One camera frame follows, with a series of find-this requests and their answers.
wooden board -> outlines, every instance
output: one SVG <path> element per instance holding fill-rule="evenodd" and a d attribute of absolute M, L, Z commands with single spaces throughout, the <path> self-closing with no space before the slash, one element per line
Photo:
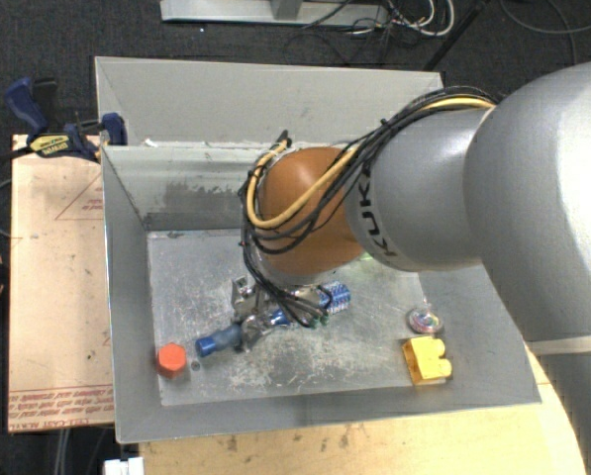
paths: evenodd
<path fill-rule="evenodd" d="M 114 420 L 101 167 L 13 161 L 8 431 Z"/>

gray metal tray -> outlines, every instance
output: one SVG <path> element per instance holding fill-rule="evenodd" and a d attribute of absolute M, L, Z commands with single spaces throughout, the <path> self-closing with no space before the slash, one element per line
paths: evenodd
<path fill-rule="evenodd" d="M 103 156 L 116 426 L 120 442 L 299 428 L 531 403 L 521 336 L 485 271 L 401 273 L 373 260 L 337 271 L 349 310 L 313 332 L 275 332 L 248 354 L 220 352 L 175 381 L 156 348 L 197 360 L 198 335 L 229 324 L 244 274 L 236 192 L 249 148 L 106 148 Z M 405 314 L 423 295 L 446 323 L 453 377 L 413 387 L 401 354 Z"/>

yellow block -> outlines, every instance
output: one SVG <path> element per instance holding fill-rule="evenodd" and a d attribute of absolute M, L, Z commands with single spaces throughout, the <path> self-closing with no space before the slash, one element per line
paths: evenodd
<path fill-rule="evenodd" d="M 444 343 L 431 336 L 419 336 L 403 344 L 403 353 L 414 385 L 437 383 L 451 376 L 451 363 L 444 359 Z"/>

blue clamp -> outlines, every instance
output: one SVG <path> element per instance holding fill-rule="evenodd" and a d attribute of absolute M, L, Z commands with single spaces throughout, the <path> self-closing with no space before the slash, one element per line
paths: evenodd
<path fill-rule="evenodd" d="M 102 144 L 128 144 L 124 120 L 117 113 L 105 114 L 101 122 L 93 122 L 92 125 L 83 127 L 79 123 L 66 124 L 62 133 L 48 133 L 49 122 L 33 97 L 32 87 L 29 77 L 19 79 L 5 92 L 5 102 L 18 118 L 31 126 L 32 131 L 27 135 L 27 147 L 39 156 L 73 156 L 99 161 L 99 146 L 86 138 L 84 129 L 104 132 L 106 139 Z"/>

gray robot arm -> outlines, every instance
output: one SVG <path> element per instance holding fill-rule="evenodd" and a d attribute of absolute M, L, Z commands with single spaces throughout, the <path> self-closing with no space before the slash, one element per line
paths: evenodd
<path fill-rule="evenodd" d="M 346 215 L 392 267 L 484 264 L 591 468 L 591 63 L 495 109 L 408 127 L 361 175 Z"/>

